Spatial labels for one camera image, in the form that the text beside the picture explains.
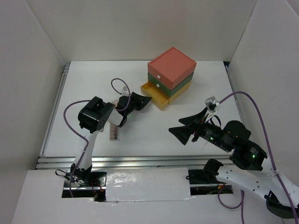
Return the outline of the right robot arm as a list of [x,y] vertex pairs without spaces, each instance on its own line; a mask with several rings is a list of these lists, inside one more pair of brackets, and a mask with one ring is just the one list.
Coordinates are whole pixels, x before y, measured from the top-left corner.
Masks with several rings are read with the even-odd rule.
[[251,193],[266,203],[272,214],[293,219],[299,216],[299,188],[284,175],[274,170],[267,153],[249,140],[251,132],[238,120],[229,121],[224,128],[208,123],[205,108],[200,113],[179,119],[182,126],[169,128],[183,145],[189,140],[203,138],[225,152],[239,169],[248,171],[252,178],[242,176],[217,161],[209,159],[203,168],[207,182],[226,182]]

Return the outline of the pink-brown eyeshadow palette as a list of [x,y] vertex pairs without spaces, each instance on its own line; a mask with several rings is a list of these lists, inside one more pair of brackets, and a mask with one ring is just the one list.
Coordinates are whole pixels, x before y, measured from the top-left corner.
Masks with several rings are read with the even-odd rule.
[[119,140],[119,127],[118,126],[110,124],[109,140],[110,141],[118,141]]

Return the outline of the yellow drawer box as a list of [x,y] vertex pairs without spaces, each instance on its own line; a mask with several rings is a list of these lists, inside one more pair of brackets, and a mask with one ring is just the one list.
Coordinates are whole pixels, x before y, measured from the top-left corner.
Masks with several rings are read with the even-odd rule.
[[191,85],[191,81],[184,85],[173,96],[168,97],[152,83],[147,82],[141,86],[141,93],[147,97],[151,97],[151,102],[161,111],[169,104],[175,101],[180,95],[182,95]]

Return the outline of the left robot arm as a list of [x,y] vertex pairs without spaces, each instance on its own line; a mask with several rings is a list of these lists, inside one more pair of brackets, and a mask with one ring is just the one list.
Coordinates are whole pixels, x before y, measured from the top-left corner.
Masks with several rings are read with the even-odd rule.
[[81,186],[91,183],[93,149],[97,135],[105,124],[108,122],[116,127],[123,127],[130,113],[142,110],[151,100],[151,97],[132,92],[128,96],[122,95],[114,105],[95,96],[91,100],[85,101],[87,104],[78,114],[79,132],[71,127],[66,118],[67,110],[76,103],[66,107],[63,113],[64,121],[70,130],[79,137],[78,154],[71,165],[70,172],[64,176],[69,185],[73,182],[77,182]]

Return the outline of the green drawer box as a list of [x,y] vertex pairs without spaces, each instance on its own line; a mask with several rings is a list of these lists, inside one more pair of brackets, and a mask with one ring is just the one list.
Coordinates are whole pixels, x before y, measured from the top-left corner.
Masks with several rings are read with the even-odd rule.
[[155,87],[157,87],[162,93],[164,93],[168,97],[172,97],[176,92],[182,89],[187,83],[192,80],[194,73],[191,73],[187,78],[185,78],[182,82],[180,82],[173,89],[169,89],[166,87],[161,81],[158,81],[154,76],[148,73],[148,82],[152,83]]

